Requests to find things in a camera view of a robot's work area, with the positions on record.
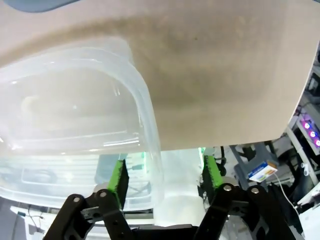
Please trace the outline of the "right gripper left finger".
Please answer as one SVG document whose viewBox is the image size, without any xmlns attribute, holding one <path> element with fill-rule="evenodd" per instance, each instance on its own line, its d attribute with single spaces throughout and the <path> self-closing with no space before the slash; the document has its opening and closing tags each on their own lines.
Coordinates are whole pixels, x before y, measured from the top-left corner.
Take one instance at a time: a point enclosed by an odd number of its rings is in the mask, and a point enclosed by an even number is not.
<svg viewBox="0 0 320 240">
<path fill-rule="evenodd" d="M 131 240 L 133 233 L 122 213 L 129 185 L 126 161 L 118 160 L 108 184 L 85 198 L 80 194 L 67 197 L 45 240 L 84 240 L 94 224 L 104 222 L 112 240 Z"/>
</svg>

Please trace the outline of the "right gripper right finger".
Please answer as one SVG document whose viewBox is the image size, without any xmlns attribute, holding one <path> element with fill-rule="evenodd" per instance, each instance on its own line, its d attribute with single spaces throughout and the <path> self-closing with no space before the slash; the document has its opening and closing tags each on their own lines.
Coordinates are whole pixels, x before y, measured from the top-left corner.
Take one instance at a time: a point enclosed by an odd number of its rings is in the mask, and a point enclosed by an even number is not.
<svg viewBox="0 0 320 240">
<path fill-rule="evenodd" d="M 194 235 L 196 240 L 217 240 L 229 216 L 239 216 L 254 240 L 294 240 L 279 201 L 260 185 L 244 190 L 224 183 L 215 159 L 203 157 L 200 189 L 209 207 Z"/>
</svg>

